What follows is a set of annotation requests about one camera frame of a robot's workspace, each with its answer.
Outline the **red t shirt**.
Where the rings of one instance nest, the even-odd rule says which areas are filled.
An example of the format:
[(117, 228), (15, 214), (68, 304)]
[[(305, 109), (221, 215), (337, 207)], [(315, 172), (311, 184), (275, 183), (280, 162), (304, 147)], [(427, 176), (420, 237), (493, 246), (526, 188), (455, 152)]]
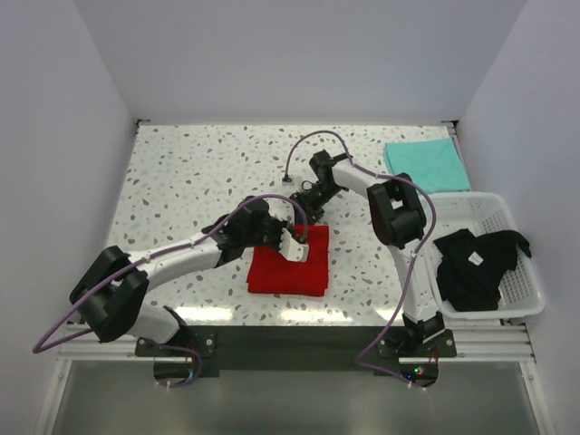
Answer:
[(248, 292), (258, 295), (322, 297), (329, 287), (328, 226), (309, 227), (309, 253), (305, 262), (290, 262), (269, 247), (256, 247), (246, 282)]

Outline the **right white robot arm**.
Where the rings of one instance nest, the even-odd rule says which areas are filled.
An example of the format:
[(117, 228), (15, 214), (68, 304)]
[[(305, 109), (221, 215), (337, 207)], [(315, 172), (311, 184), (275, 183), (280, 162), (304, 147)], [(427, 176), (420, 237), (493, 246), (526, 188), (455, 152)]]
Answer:
[(377, 174), (356, 163), (347, 152), (333, 157), (319, 151), (309, 165), (316, 182), (309, 187), (296, 183), (292, 199), (310, 224), (320, 221), (324, 206), (343, 191), (367, 200), (373, 233), (389, 248), (401, 279), (404, 346), (413, 355), (425, 355), (445, 330), (442, 314), (428, 295), (430, 284), (421, 257), (436, 224), (429, 195), (409, 175)]

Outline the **white plastic laundry basket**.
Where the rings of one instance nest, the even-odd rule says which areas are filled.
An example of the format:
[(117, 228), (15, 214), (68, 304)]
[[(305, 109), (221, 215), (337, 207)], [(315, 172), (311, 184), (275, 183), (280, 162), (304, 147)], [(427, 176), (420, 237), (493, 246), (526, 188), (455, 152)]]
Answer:
[(421, 249), (433, 298), (449, 318), (510, 319), (545, 306), (529, 242), (494, 193), (430, 196), (436, 226)]

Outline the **folded teal t shirt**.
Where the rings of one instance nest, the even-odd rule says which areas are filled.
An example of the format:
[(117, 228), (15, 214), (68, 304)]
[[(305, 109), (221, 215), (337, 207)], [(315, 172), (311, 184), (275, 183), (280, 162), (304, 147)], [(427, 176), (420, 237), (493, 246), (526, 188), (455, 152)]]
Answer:
[(384, 159), (392, 175), (406, 173), (428, 193), (471, 189), (466, 170), (451, 138), (386, 143)]

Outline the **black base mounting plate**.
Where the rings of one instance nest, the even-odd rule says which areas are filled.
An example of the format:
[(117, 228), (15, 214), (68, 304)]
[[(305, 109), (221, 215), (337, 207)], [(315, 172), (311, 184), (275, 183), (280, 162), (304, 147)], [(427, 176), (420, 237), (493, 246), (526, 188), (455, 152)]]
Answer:
[(404, 326), (380, 336), (377, 326), (192, 326), (182, 346), (139, 339), (135, 354), (151, 358), (158, 381), (217, 378), (222, 372), (394, 372), (432, 385), (439, 364), (458, 351), (449, 329), (419, 346), (409, 345)]

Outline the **black t shirt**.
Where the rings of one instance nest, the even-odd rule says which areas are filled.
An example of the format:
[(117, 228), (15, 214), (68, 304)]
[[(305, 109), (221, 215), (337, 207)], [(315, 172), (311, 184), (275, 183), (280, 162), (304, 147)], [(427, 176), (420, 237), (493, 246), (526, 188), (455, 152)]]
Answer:
[(519, 253), (532, 256), (529, 241), (514, 230), (476, 237), (462, 228), (434, 244), (441, 253), (436, 276), (441, 299), (459, 312), (497, 310), (504, 274), (517, 268)]

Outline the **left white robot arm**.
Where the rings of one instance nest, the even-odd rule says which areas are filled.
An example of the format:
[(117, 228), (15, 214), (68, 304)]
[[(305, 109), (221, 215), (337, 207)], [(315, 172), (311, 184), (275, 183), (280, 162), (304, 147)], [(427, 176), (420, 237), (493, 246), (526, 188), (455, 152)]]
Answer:
[(118, 246), (103, 249), (70, 301), (101, 342), (129, 334), (178, 355), (188, 344), (185, 321), (170, 307), (145, 304), (146, 294), (190, 273), (235, 261), (255, 247), (267, 247), (289, 262), (303, 262), (308, 255), (305, 237), (291, 223), (271, 216), (264, 197), (250, 197), (180, 242), (132, 253)]

